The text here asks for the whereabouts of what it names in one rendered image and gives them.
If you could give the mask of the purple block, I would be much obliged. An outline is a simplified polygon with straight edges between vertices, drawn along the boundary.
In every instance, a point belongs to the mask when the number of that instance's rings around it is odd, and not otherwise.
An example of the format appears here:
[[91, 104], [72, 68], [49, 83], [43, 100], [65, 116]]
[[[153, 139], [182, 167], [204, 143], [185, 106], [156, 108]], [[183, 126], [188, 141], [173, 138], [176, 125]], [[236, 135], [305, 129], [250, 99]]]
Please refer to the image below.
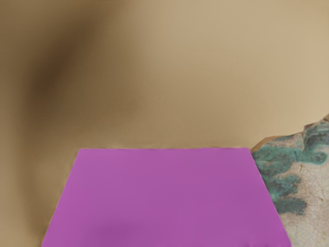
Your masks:
[[247, 148], [81, 149], [41, 247], [292, 247]]

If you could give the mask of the grey green mottled stone block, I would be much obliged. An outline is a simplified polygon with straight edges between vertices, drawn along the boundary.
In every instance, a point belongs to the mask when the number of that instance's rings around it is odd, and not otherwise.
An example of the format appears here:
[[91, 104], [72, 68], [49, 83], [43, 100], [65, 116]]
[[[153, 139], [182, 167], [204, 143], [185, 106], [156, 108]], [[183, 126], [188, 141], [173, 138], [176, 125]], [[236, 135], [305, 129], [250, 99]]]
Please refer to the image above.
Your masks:
[[293, 247], [329, 247], [329, 113], [251, 154]]

